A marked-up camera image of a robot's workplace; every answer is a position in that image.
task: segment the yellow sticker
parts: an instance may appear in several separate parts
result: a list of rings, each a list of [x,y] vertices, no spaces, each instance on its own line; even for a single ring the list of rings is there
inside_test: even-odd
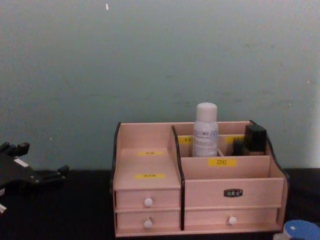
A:
[[[143,156],[161,156],[163,154],[162,151],[141,151],[138,152],[139,157]]]
[[[192,144],[194,141],[193,136],[178,136],[179,144]]]
[[[136,179],[163,179],[166,175],[163,173],[158,174],[137,174],[135,175]]]
[[[209,167],[235,167],[237,166],[236,158],[209,158],[208,160]]]
[[[243,141],[245,139],[244,135],[241,136],[226,136],[225,143],[226,144],[233,144],[235,140]]]

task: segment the black table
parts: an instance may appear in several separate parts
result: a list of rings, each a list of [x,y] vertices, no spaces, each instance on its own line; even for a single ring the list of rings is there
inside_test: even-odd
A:
[[[319,169],[313,174],[296,169],[288,169],[287,172],[294,176],[291,180],[294,186],[298,186],[296,182],[300,184],[299,186],[303,186],[303,183],[308,185],[308,182],[312,182],[315,186],[315,179],[320,179]],[[48,191],[35,197],[13,195],[1,199],[7,211],[0,216],[0,240],[112,239],[108,212],[109,176],[110,172],[107,170],[70,171],[62,189]],[[215,234],[195,237],[168,236],[161,239],[270,240],[272,235],[272,233]]]

